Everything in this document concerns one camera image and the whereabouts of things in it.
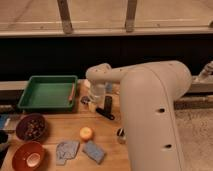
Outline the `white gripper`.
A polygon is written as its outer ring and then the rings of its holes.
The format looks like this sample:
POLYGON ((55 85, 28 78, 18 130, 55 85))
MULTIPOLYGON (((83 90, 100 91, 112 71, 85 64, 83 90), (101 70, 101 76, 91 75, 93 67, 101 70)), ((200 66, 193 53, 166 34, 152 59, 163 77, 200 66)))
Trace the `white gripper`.
POLYGON ((101 103, 106 93, 104 84, 92 84, 88 91, 90 100, 94 103, 101 103))

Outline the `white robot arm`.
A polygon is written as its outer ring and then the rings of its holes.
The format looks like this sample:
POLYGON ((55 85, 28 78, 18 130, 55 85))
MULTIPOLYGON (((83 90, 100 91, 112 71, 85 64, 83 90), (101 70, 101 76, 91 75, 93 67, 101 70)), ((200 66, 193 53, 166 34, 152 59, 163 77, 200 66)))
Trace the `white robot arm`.
POLYGON ((190 88, 192 76, 179 61, 149 62, 113 68, 90 67, 90 94, 98 86, 120 85, 120 111, 131 171, 185 171, 174 101, 190 88))

